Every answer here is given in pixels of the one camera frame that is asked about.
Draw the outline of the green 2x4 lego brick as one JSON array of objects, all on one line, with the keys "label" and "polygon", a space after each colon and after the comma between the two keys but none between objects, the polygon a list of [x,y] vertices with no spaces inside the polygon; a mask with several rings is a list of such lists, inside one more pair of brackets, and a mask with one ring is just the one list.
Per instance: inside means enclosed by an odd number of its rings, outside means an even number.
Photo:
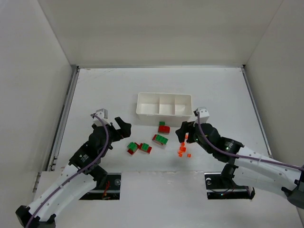
[{"label": "green 2x4 lego brick", "polygon": [[163,136],[157,134],[155,136],[155,141],[160,145],[166,145],[168,142],[168,139],[166,137],[163,137]]}]

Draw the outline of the red lego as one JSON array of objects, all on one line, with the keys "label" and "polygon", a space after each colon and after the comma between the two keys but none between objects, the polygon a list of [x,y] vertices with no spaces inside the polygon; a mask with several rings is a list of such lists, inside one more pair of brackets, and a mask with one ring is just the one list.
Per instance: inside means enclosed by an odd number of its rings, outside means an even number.
[{"label": "red lego", "polygon": [[159,134],[155,134],[152,141],[155,142],[156,144],[160,145],[160,146],[165,146],[168,142],[168,139],[164,136],[159,135]]}]

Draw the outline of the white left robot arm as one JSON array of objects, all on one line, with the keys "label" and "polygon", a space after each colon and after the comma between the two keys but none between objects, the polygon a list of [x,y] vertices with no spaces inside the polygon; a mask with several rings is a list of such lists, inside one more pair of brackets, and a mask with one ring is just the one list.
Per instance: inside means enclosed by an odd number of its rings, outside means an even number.
[{"label": "white left robot arm", "polygon": [[131,136],[132,125],[116,117],[119,129],[115,129],[96,114],[92,118],[93,132],[69,159],[58,179],[35,201],[16,210],[22,227],[54,228],[65,207],[104,185],[107,171],[100,166],[101,159],[112,149],[112,143]]}]

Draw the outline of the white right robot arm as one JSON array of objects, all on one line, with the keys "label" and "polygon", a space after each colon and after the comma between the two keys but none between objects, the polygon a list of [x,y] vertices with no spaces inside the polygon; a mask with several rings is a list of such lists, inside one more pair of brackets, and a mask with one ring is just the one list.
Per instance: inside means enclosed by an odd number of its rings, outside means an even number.
[{"label": "white right robot arm", "polygon": [[209,123],[183,122],[179,142],[197,143],[225,164],[220,173],[205,174],[209,199],[253,199],[255,189],[268,191],[304,207],[304,169],[263,156],[242,143],[221,136]]}]

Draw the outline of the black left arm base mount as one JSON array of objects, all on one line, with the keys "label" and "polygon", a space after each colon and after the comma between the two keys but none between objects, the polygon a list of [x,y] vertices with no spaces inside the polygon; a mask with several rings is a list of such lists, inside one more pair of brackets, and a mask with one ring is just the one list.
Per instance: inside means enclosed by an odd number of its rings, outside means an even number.
[{"label": "black left arm base mount", "polygon": [[121,177],[121,173],[109,173],[102,186],[89,191],[80,200],[119,200]]}]

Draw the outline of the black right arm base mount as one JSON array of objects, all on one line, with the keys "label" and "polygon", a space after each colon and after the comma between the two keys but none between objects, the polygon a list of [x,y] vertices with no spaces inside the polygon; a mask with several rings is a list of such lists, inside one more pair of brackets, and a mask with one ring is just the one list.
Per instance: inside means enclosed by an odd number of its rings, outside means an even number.
[{"label": "black right arm base mount", "polygon": [[209,200],[252,200],[255,189],[249,186],[237,185],[233,178],[237,166],[226,164],[222,172],[204,173],[206,193]]}]

